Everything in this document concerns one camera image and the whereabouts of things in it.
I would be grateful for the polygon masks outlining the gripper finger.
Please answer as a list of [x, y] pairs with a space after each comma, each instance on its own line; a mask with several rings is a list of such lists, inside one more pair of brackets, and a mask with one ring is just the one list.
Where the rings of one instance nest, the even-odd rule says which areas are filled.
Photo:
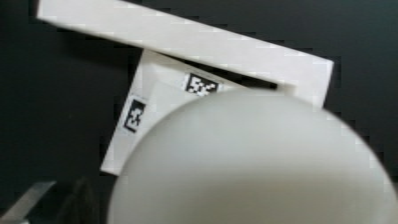
[[36, 182], [0, 214], [0, 224], [100, 224], [91, 182]]

